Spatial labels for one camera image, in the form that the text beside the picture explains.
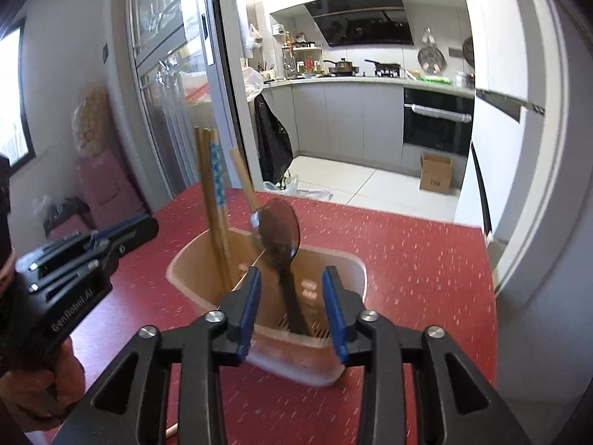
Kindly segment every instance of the red speckled table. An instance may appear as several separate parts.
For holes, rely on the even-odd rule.
[[[269,198],[261,194],[262,200]],[[242,191],[227,190],[231,225],[249,229]],[[367,266],[366,307],[401,326],[447,329],[493,382],[496,311],[479,229],[396,214],[294,199],[302,241],[354,253]],[[143,325],[189,324],[195,306],[165,279],[177,252],[208,227],[199,185],[157,212],[159,236],[122,259],[113,292],[73,334],[90,385]],[[168,425],[176,422],[174,370]],[[347,370],[334,386],[310,388],[244,365],[221,373],[229,445],[355,443],[362,373]],[[408,398],[408,424],[415,420]],[[408,444],[416,443],[413,428]]]

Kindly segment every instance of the built-in oven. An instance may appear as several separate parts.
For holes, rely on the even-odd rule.
[[[468,156],[474,100],[404,88],[404,144]]]

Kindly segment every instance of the kitchen utensil holder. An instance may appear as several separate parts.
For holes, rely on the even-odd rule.
[[[356,256],[341,251],[301,245],[294,261],[297,296],[312,336],[287,331],[286,311],[278,274],[256,251],[251,233],[229,229],[231,268],[236,287],[249,266],[262,272],[262,298],[247,361],[270,373],[309,386],[327,386],[342,374],[331,346],[322,297],[321,275],[326,266],[336,266],[346,289],[367,294],[367,269]],[[201,313],[215,310],[224,295],[209,230],[186,245],[167,268],[167,279],[198,305]]]

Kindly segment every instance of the black garbage bag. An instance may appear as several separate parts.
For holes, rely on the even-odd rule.
[[[277,184],[292,164],[291,139],[261,94],[254,102],[262,177],[264,181]]]

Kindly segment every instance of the glass sliding door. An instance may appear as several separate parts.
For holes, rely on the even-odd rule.
[[[233,111],[209,0],[130,0],[132,48],[147,130],[172,196],[199,181],[194,127],[217,128],[225,161]],[[227,184],[238,187],[231,166]]]

